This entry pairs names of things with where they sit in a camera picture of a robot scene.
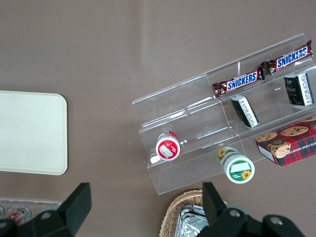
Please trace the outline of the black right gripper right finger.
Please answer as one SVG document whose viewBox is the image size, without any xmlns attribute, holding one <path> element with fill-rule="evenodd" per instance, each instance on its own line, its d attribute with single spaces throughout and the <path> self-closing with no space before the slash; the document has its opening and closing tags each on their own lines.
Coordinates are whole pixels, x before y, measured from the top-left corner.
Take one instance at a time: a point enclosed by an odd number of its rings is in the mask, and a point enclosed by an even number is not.
<svg viewBox="0 0 316 237">
<path fill-rule="evenodd" d="M 204 182 L 202 204 L 208 220 L 200 237 L 303 237 L 304 234 L 288 218 L 266 215 L 257 221 L 238 208 L 228 208 L 211 182 Z"/>
</svg>

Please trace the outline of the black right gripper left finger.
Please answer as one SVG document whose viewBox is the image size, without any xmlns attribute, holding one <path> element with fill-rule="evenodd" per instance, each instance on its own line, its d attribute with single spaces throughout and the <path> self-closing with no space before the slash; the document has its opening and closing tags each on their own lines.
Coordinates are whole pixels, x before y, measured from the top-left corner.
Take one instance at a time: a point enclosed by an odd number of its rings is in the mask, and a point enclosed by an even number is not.
<svg viewBox="0 0 316 237">
<path fill-rule="evenodd" d="M 90 183 L 80 183 L 57 208 L 38 214 L 18 226 L 12 219 L 0 221 L 2 237 L 74 237 L 92 208 Z"/>
</svg>

